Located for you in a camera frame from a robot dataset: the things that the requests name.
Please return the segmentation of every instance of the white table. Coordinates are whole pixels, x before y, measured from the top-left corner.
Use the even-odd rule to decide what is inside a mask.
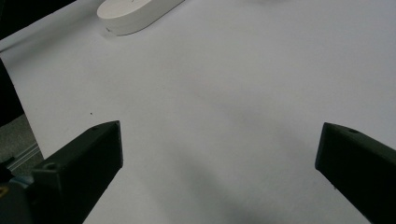
[[[85,223],[368,223],[314,162],[325,121],[396,147],[396,1],[186,0],[122,37],[100,3],[0,43],[45,157],[120,120]]]

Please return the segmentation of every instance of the white oval object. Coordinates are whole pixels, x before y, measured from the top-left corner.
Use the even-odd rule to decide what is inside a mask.
[[[97,15],[115,35],[140,31],[184,0],[106,0]]]

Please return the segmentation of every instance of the white object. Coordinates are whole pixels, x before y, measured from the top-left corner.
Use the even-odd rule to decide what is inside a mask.
[[[115,35],[140,31],[184,0],[106,0],[97,10],[107,30]]]

